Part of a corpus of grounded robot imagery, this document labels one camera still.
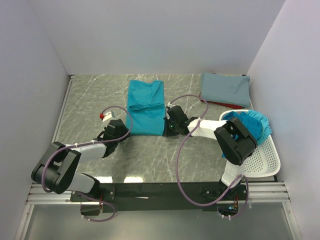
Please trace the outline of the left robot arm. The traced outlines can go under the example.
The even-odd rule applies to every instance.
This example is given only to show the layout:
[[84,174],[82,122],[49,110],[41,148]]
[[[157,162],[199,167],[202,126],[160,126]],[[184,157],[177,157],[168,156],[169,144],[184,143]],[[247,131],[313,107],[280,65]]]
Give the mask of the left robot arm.
[[111,120],[97,138],[87,144],[53,142],[34,167],[31,179],[44,184],[48,192],[82,192],[88,201],[94,201],[100,195],[100,182],[86,173],[76,173],[78,164],[108,157],[129,136],[129,129],[117,119]]

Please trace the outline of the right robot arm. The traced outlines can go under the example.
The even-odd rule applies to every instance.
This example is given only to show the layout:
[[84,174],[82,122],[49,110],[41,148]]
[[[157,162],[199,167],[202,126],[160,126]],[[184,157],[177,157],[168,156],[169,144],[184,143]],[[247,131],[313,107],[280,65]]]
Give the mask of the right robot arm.
[[226,158],[226,166],[220,179],[223,184],[219,187],[219,193],[226,200],[232,199],[237,194],[236,185],[241,181],[246,160],[258,147],[255,137],[239,117],[232,116],[227,120],[189,118],[179,105],[172,105],[166,108],[165,124],[166,137],[182,135],[218,142]]

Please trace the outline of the teal t shirt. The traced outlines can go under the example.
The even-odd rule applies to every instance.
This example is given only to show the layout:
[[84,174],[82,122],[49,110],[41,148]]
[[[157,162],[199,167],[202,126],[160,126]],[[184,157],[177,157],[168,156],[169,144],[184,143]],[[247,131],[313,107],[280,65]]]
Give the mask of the teal t shirt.
[[127,93],[126,127],[134,136],[162,136],[165,129],[164,82],[131,80]]

